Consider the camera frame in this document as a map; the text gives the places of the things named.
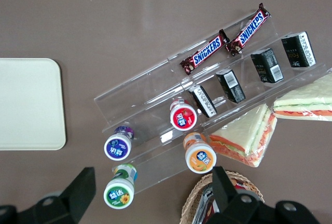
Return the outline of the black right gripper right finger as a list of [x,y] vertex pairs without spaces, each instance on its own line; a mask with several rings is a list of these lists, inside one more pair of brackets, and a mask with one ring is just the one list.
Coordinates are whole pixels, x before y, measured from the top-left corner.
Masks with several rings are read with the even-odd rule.
[[216,166],[213,172],[213,193],[219,212],[207,223],[319,223],[312,212],[295,201],[279,201],[267,206],[252,193],[238,193],[226,171]]

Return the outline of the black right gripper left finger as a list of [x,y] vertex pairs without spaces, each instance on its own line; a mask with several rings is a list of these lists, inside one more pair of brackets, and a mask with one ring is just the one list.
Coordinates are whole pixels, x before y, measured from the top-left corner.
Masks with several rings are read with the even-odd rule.
[[79,223],[95,194],[95,169],[86,167],[59,196],[43,198],[22,212],[2,205],[1,223]]

